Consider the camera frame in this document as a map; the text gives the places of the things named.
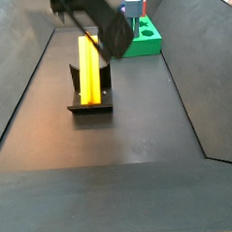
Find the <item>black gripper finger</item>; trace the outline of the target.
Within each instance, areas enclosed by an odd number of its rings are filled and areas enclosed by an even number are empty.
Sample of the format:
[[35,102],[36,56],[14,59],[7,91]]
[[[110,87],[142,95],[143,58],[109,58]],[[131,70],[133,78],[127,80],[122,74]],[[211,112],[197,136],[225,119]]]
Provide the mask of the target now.
[[[105,0],[50,0],[51,9],[62,15],[67,13],[71,20],[91,40],[105,60],[121,59],[134,39],[132,28],[119,9],[112,8]],[[74,12],[85,11],[98,28],[97,44],[75,18]]]

